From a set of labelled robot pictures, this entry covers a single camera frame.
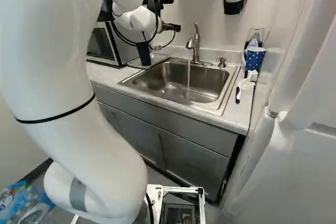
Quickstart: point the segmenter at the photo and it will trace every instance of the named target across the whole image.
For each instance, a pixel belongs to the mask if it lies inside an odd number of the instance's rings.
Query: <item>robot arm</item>
[[[115,20],[128,30],[155,30],[155,14],[143,7],[142,2],[143,0],[113,0],[112,14]],[[157,30],[162,30],[160,18]]]
[[[142,13],[142,0],[115,2],[117,15]],[[132,223],[146,192],[146,166],[105,120],[86,74],[101,0],[1,0],[1,7],[2,91],[55,161],[45,175],[48,196],[98,223]]]

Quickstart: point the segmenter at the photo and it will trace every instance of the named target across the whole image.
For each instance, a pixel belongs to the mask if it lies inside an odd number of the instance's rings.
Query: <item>metal stand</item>
[[[202,187],[174,187],[174,186],[161,186],[161,185],[147,185],[147,194],[151,200],[153,208],[153,224],[160,224],[162,220],[162,206],[164,197],[169,194],[180,195],[195,195],[198,196],[198,210],[199,210],[199,224],[205,224],[205,195]],[[71,224],[77,224],[79,216],[75,215]]]

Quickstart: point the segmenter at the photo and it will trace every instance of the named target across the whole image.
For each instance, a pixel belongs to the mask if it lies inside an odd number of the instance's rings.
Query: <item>cabinet door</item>
[[[125,140],[147,161],[162,168],[162,146],[157,128],[108,105],[105,106],[107,112],[112,115],[111,118],[114,118],[108,119],[111,125],[116,124]]]
[[[160,138],[166,170],[204,187],[208,198],[216,200],[229,159],[166,131],[160,132]]]
[[[111,107],[108,105],[105,105],[101,102],[98,102],[99,107],[103,115],[105,116],[106,120],[113,126],[113,128],[121,135],[120,127],[116,121],[116,118],[114,117],[114,114],[111,111]]]

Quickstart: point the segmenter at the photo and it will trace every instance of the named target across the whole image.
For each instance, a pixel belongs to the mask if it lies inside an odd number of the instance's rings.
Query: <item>gray cabinet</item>
[[[188,139],[195,144],[231,157],[238,135],[213,125],[153,106],[112,90],[94,85],[98,101]]]
[[[100,103],[110,124],[149,162],[216,200],[229,159]]]
[[[229,159],[167,131],[159,134],[167,172],[204,187],[208,198],[216,200]]]
[[[99,107],[101,112],[103,113],[103,115],[105,116],[105,118],[107,119],[107,121],[113,126],[113,128],[121,135],[121,130],[120,127],[117,123],[116,117],[114,116],[114,114],[111,111],[111,107],[107,106],[101,102],[98,102]]]
[[[156,128],[108,105],[101,104],[101,106],[104,106],[107,120],[120,135],[147,161],[162,168],[162,147]]]

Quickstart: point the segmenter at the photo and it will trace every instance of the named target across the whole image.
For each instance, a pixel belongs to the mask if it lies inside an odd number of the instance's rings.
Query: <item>faucet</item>
[[[199,43],[201,40],[200,33],[198,31],[198,25],[195,23],[195,28],[196,28],[196,33],[193,37],[191,37],[187,45],[185,46],[187,49],[192,49],[193,50],[193,59],[192,63],[193,64],[200,64],[200,65],[206,65],[206,66],[212,66],[213,64],[207,61],[201,61],[199,58],[200,53],[199,53]]]

